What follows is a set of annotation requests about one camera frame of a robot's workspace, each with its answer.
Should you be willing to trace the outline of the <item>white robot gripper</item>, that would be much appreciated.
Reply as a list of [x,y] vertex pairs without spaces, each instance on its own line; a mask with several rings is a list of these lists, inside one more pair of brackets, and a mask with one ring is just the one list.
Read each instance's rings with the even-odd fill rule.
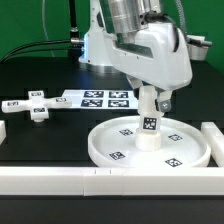
[[103,31],[110,61],[117,70],[128,74],[126,78],[133,89],[134,97],[139,98],[142,81],[160,88],[157,90],[160,112],[168,112],[172,108],[172,92],[165,90],[183,88],[192,79],[188,49],[181,31],[178,31],[178,36],[179,47],[174,52],[172,24],[151,23],[147,29],[135,33],[134,46],[140,49],[132,53],[116,44],[114,34]]

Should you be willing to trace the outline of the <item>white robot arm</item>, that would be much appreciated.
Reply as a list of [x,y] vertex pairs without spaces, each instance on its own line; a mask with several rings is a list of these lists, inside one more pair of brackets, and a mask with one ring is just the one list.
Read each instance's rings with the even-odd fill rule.
[[171,109],[172,92],[192,79],[185,37],[161,12],[159,0],[90,0],[90,28],[79,62],[126,74],[136,91],[145,83],[154,86],[162,112]]

